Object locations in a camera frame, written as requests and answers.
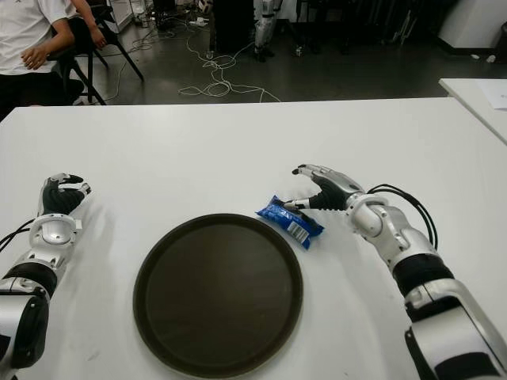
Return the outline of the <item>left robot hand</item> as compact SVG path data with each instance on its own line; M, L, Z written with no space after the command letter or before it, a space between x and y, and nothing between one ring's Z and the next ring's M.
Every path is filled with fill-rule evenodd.
M58 173L47 178L40 190L37 216L70 215L91 193L91 187L79 176Z

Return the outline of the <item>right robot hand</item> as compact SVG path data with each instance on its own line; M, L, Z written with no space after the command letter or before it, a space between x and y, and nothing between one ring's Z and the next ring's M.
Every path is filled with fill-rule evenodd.
M320 192L306 199L293 199L284 203L288 210L344 211L348 201L365 190L345 174L321 165L302 164L292 170L294 175L304 175L317 184Z

